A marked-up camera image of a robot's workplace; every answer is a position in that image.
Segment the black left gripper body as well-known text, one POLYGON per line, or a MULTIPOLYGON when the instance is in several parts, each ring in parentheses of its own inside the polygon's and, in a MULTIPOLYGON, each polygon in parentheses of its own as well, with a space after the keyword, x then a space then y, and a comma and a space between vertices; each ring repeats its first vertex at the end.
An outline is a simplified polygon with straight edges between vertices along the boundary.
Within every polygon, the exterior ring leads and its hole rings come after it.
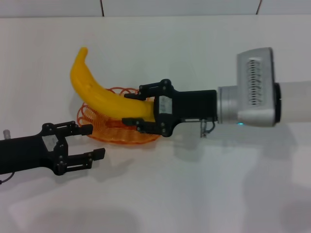
POLYGON ((44 167, 55 175, 65 173, 65 134, 44 124, 40 133, 0 141, 1 175, 44 167))

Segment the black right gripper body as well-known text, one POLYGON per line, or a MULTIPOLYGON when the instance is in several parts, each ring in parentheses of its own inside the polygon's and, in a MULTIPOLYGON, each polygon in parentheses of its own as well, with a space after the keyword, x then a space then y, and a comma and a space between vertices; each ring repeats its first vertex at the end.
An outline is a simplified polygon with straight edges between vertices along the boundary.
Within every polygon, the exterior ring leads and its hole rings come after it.
POLYGON ((154 99, 155 123, 162 136, 171 136, 180 123, 200 122, 200 135, 207 136, 217 121, 216 90, 177 91, 168 79, 162 82, 162 94, 154 99))

